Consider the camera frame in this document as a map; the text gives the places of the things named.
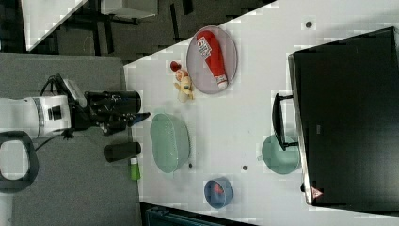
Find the bottle cap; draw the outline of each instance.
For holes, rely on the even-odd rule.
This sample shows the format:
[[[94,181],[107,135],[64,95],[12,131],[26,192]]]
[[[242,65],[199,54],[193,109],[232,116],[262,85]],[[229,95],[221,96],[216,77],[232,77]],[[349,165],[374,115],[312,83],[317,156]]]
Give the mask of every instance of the bottle cap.
[[[137,158],[136,157],[131,158],[130,164],[132,164],[132,165],[137,164]]]
[[[221,82],[217,85],[219,86],[220,89],[225,89],[227,87],[227,82]]]

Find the black cylinder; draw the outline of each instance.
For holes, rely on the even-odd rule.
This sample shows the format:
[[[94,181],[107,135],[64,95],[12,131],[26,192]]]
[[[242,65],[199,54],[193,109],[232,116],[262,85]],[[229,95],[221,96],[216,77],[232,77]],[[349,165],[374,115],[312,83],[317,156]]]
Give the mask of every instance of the black cylinder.
[[[132,158],[140,153],[141,147],[137,142],[110,144],[106,145],[104,149],[104,155],[107,162],[115,162],[125,158]]]

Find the gray carpet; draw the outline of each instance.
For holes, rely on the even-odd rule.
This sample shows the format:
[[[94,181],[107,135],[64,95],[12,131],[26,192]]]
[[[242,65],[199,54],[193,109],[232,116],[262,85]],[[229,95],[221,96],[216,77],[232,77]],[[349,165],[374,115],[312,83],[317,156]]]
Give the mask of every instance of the gray carpet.
[[[38,96],[56,73],[81,90],[124,88],[120,59],[0,54],[0,97]],[[105,145],[127,140],[127,131],[105,137],[100,128],[90,128],[43,146],[36,181],[14,197],[12,225],[138,225],[137,184],[127,160],[109,164],[104,158]]]

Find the white table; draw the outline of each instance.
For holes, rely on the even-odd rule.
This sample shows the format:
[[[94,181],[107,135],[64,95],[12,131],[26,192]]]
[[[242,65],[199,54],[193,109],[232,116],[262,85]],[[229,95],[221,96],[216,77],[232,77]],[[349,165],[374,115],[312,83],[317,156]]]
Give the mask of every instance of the white table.
[[[26,51],[31,51],[87,0],[22,0]]]
[[[152,157],[153,114],[134,126],[134,138],[142,145],[140,201],[257,225],[397,225],[399,218],[308,206],[299,190],[300,169],[278,175],[257,157],[273,133],[275,94],[291,90],[287,56],[399,25],[398,11],[399,0],[279,0],[259,8],[220,26],[237,46],[239,62],[232,86],[217,95],[195,90],[195,101],[185,104],[177,99],[169,63],[180,60],[185,65],[190,40],[126,65],[127,89],[140,92],[142,111],[154,113],[164,107],[167,113],[180,115],[192,142],[189,161],[170,178]],[[307,21],[313,22],[312,28],[305,27]],[[284,103],[288,105],[283,108],[286,126],[293,131],[294,108],[292,102]],[[226,208],[215,210],[204,200],[203,187],[219,176],[231,181],[234,198]]]

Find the green bowl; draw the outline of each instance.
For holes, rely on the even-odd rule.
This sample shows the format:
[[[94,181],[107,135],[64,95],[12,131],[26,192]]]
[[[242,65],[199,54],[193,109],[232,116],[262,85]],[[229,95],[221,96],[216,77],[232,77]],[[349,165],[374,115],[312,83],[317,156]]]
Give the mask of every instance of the green bowl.
[[[285,137],[286,142],[294,142]],[[268,137],[262,146],[262,157],[267,167],[278,174],[288,174],[300,167],[299,150],[296,146],[287,147],[285,151],[279,145],[275,135]]]
[[[157,114],[151,123],[152,155],[156,166],[165,173],[180,168],[188,159],[190,145],[185,123],[165,113]]]

